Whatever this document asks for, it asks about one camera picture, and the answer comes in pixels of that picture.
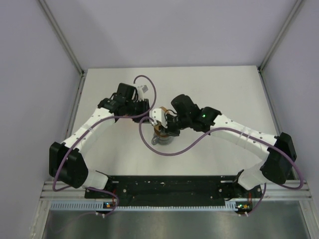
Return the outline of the brown wooden dripper base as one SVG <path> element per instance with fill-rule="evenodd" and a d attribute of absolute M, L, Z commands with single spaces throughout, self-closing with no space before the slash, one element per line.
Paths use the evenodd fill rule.
<path fill-rule="evenodd" d="M 159 137 L 174 136 L 171 131 L 169 131 L 167 128 L 164 128 L 164 127 L 154 127 L 154 132 Z"/>

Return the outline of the glass coffee carafe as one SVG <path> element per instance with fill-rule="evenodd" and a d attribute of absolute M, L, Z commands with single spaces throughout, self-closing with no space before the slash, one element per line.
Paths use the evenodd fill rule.
<path fill-rule="evenodd" d="M 151 140 L 152 145 L 169 145 L 173 141 L 173 137 L 170 135 L 157 135 L 154 133 L 153 138 Z"/>

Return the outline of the brown paper coffee filter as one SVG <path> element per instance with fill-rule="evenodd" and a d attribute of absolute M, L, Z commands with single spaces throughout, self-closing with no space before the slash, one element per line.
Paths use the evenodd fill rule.
<path fill-rule="evenodd" d="M 175 115 L 176 114 L 176 112 L 174 112 L 173 110 L 168 110 L 165 107 L 161 107 L 161 109 L 165 115 Z"/>

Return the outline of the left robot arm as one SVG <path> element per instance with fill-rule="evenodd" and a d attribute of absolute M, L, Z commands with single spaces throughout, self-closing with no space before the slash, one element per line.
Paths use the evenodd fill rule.
<path fill-rule="evenodd" d="M 120 83 L 110 98 L 99 102 L 93 114 L 80 128 L 62 143 L 54 142 L 49 149 L 49 174 L 54 183 L 64 182 L 67 187 L 93 187 L 101 197 L 109 197 L 113 185 L 108 176 L 89 169 L 85 156 L 104 131 L 118 119 L 138 121 L 148 114 L 150 105 L 144 97 L 146 85 Z"/>

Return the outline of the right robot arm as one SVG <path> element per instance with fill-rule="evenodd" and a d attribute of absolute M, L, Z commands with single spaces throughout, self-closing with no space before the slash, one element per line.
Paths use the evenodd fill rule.
<path fill-rule="evenodd" d="M 238 197 L 267 182 L 284 185 L 297 158 L 292 137 L 287 133 L 271 135 L 239 124 L 211 107 L 199 108 L 191 98 L 181 94 L 171 101 L 173 110 L 163 110 L 161 131 L 179 136 L 190 128 L 222 138 L 256 155 L 260 162 L 241 170 L 232 185 Z"/>

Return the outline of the black mounting base plate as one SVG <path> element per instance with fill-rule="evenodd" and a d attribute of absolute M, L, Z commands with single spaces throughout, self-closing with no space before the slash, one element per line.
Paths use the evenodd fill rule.
<path fill-rule="evenodd" d="M 261 187 L 247 191 L 230 176 L 111 176 L 105 190 L 120 206 L 223 206 L 225 200 L 260 198 Z"/>

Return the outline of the left aluminium corner post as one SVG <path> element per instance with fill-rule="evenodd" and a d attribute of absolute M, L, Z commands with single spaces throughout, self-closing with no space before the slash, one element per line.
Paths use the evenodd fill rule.
<path fill-rule="evenodd" d="M 85 71 L 81 67 L 81 65 L 80 65 L 77 57 L 75 56 L 70 44 L 68 43 L 63 31 L 61 30 L 57 20 L 55 19 L 55 17 L 53 15 L 49 5 L 47 4 L 47 2 L 45 0 L 37 0 L 36 2 L 38 3 L 40 9 L 44 13 L 46 19 L 48 20 L 53 32 L 55 33 L 55 35 L 56 35 L 58 41 L 60 42 L 63 50 L 65 51 L 67 57 L 71 61 L 72 65 L 75 67 L 75 69 L 78 72 L 78 74 L 80 76 L 82 76 Z"/>

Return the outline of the aluminium corner post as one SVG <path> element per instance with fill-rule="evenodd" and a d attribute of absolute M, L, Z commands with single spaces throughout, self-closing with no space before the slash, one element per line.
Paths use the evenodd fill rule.
<path fill-rule="evenodd" d="M 263 58 L 261 64 L 258 67 L 259 73 L 262 73 L 266 67 L 268 66 L 270 60 L 272 59 L 273 55 L 277 51 L 277 48 L 280 46 L 281 42 L 284 40 L 289 28 L 294 23 L 296 17 L 298 16 L 299 12 L 303 8 L 305 4 L 305 0 L 296 0 L 294 5 L 289 12 L 288 16 L 286 17 L 284 23 L 282 24 L 278 34 L 276 35 L 272 45 L 270 46 L 269 50 L 267 51 L 265 57 Z"/>
<path fill-rule="evenodd" d="M 60 42 L 63 50 L 65 51 L 67 57 L 71 61 L 72 65 L 75 67 L 75 69 L 78 72 L 78 74 L 80 76 L 82 76 L 85 71 L 81 67 L 81 65 L 80 65 L 77 57 L 75 56 L 70 44 L 68 43 L 63 31 L 61 30 L 57 20 L 55 19 L 55 17 L 53 15 L 49 5 L 47 4 L 47 2 L 45 0 L 37 0 L 36 2 L 38 3 L 40 9 L 44 13 L 46 19 L 48 20 L 53 32 L 55 33 L 55 35 L 56 35 L 58 41 Z"/>

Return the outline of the aluminium frame rail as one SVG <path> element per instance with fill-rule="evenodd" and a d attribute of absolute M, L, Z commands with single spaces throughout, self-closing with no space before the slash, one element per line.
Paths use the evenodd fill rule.
<path fill-rule="evenodd" d="M 129 182 L 124 178 L 117 178 L 101 190 L 95 188 L 77 189 L 69 187 L 63 182 L 57 182 L 57 189 L 53 190 L 53 182 L 46 181 L 40 195 L 41 200 L 91 200 L 91 201 L 111 201 L 119 198 L 122 202 L 132 202 L 133 200 L 145 200 L 154 202 L 158 199 L 168 201 L 169 199 L 203 199 L 209 202 L 217 199 L 230 198 L 235 201 L 240 199 L 252 200 L 283 200 L 299 201 L 310 199 L 310 191 L 307 185 L 301 185 L 298 181 L 288 180 L 285 185 L 280 186 L 275 183 L 258 185 L 251 190 L 245 190 L 239 186 L 233 186 L 230 181 L 205 185 L 198 180 L 177 181 L 171 179 L 160 180 L 151 178 L 134 178 Z"/>

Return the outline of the right aluminium corner post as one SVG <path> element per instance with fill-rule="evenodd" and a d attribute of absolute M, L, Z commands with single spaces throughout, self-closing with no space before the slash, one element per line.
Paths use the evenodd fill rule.
<path fill-rule="evenodd" d="M 277 51 L 277 48 L 280 46 L 281 42 L 284 40 L 289 28 L 294 23 L 296 17 L 298 16 L 299 12 L 303 8 L 305 4 L 305 0 L 296 0 L 294 5 L 289 12 L 288 16 L 286 17 L 284 23 L 282 24 L 278 34 L 276 35 L 272 45 L 270 46 L 269 50 L 267 51 L 265 57 L 263 58 L 261 64 L 258 67 L 259 73 L 262 73 L 266 67 L 268 66 L 270 60 L 272 59 L 273 55 Z"/>

